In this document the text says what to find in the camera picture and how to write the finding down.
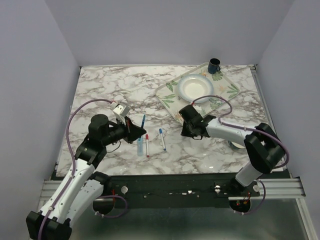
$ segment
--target gray wall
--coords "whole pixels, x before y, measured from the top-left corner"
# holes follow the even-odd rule
[[[79,67],[43,0],[0,1],[0,239],[27,239]]]
[[[46,0],[81,66],[256,64],[293,0]]]
[[[296,0],[259,63],[275,128],[291,153],[320,236],[320,1]]]

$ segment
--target dark blue mug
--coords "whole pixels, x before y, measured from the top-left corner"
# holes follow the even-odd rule
[[[220,66],[220,60],[216,58],[210,59],[209,65],[208,65],[208,72],[210,74],[215,74],[216,72],[219,72],[221,70]]]

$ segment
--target plate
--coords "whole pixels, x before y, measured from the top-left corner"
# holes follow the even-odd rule
[[[178,83],[178,94],[187,102],[205,96],[214,94],[214,86],[208,78],[200,74],[190,74],[183,78]],[[196,104],[204,103],[209,100],[209,97],[199,99]]]

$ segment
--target marble tabletop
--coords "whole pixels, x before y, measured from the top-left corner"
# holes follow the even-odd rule
[[[94,66],[81,69],[71,112],[91,99],[103,98],[131,107],[129,118],[140,125],[146,114],[145,129],[149,135],[150,157],[137,155],[137,143],[121,142],[107,146],[106,155],[97,171],[108,175],[197,174],[238,172],[248,161],[245,149],[233,150],[220,138],[193,140],[180,135],[182,126],[176,122],[155,96],[155,89],[195,66]],[[221,71],[240,89],[230,102],[233,112],[225,119],[238,124],[267,123],[251,70],[247,65],[223,65]],[[226,112],[228,106],[217,108],[212,115]],[[75,151],[88,133],[95,114],[115,117],[106,102],[85,106],[70,126],[70,142]],[[163,129],[167,151],[161,147],[159,128]],[[57,177],[64,177],[71,166],[66,141],[58,160]]]

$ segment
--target leaf pattern tray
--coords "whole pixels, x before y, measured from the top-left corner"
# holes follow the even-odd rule
[[[237,88],[222,71],[218,71],[215,74],[210,74],[208,72],[208,64],[208,62],[203,63],[155,90],[156,97],[169,111],[173,118],[181,124],[183,124],[183,119],[180,116],[179,111],[186,105],[190,104],[190,102],[185,101],[178,94],[177,85],[181,78],[189,74],[203,75],[212,82],[213,94],[219,95],[227,100],[234,98],[240,92],[239,88]],[[209,101],[196,104],[194,108],[204,117],[223,104],[224,102],[220,99],[210,98]]]

